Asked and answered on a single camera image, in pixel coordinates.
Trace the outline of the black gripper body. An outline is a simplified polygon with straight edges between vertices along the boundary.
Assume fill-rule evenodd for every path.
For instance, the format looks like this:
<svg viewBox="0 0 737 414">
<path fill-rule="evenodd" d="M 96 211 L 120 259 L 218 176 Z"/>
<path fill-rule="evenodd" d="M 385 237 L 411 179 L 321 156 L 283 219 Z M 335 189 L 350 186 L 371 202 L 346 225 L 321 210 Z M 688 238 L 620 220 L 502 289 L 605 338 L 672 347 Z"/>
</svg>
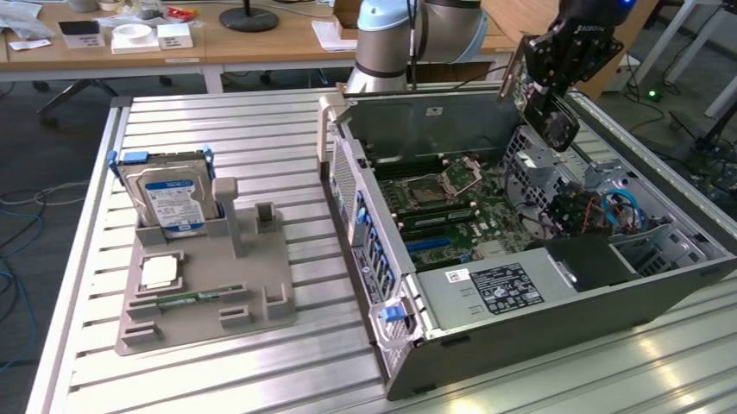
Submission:
<svg viewBox="0 0 737 414">
<path fill-rule="evenodd" d="M 630 11 L 629 1 L 561 1 L 549 31 L 522 39 L 525 67 L 534 82 L 589 80 L 624 48 L 614 31 Z"/>
</svg>

